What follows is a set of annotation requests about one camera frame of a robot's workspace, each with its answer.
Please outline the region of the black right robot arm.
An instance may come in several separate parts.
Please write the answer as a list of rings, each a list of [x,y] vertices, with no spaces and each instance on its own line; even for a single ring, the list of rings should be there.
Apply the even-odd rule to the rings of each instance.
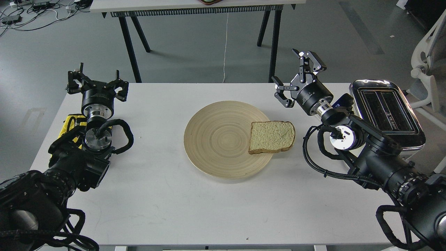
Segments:
[[[360,79],[334,104],[317,78],[326,65],[312,51],[300,52],[299,70],[286,86],[276,76],[275,97],[284,107],[298,104],[321,124],[308,129],[302,151],[307,164],[324,176],[381,189],[393,205],[376,210],[377,221],[393,246],[445,250],[445,174],[425,175],[400,157],[417,150],[425,135],[403,92],[385,79]]]

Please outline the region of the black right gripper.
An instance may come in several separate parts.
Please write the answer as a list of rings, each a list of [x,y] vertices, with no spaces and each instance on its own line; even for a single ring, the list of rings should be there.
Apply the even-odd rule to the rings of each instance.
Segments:
[[[307,115],[315,115],[321,99],[333,100],[333,94],[317,79],[317,73],[325,71],[327,66],[315,52],[294,48],[292,52],[299,58],[298,73],[289,86],[285,86],[277,76],[272,76],[275,97],[286,108],[293,108],[297,102]],[[285,96],[285,91],[291,92],[291,99]]]

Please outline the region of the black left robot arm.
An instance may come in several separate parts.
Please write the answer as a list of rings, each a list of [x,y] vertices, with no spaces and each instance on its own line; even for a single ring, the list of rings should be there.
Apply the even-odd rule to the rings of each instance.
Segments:
[[[1,250],[35,251],[43,245],[69,251],[98,251],[80,234],[85,213],[68,208],[75,191],[95,189],[110,167],[110,157],[129,150],[134,136],[126,121],[112,119],[114,100],[127,100],[129,83],[120,78],[93,81],[68,72],[67,93],[82,94],[81,113],[66,120],[66,130],[49,147],[49,167],[29,170],[1,183]]]

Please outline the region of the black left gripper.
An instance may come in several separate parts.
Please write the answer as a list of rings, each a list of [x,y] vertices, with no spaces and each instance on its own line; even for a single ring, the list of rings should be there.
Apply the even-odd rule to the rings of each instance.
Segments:
[[[114,114],[114,99],[127,101],[129,82],[123,81],[119,70],[116,70],[116,79],[105,84],[91,84],[91,79],[83,73],[84,64],[79,69],[68,71],[66,91],[73,95],[82,93],[82,114],[85,117],[101,116],[112,117]]]

